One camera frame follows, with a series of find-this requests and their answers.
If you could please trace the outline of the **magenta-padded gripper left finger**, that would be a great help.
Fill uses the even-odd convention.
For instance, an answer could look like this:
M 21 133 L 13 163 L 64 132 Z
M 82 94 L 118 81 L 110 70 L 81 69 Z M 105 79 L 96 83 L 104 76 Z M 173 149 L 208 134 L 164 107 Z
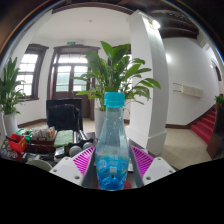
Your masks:
M 78 186 L 97 189 L 94 152 L 95 147 L 92 146 L 74 157 L 64 157 L 50 170 L 50 173 Z

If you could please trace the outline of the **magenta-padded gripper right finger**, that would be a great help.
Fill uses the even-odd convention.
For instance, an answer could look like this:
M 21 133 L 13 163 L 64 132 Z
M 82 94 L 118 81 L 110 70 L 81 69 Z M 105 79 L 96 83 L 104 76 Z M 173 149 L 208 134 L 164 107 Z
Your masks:
M 136 146 L 131 147 L 130 158 L 135 183 L 138 188 L 176 172 L 162 157 L 152 157 Z

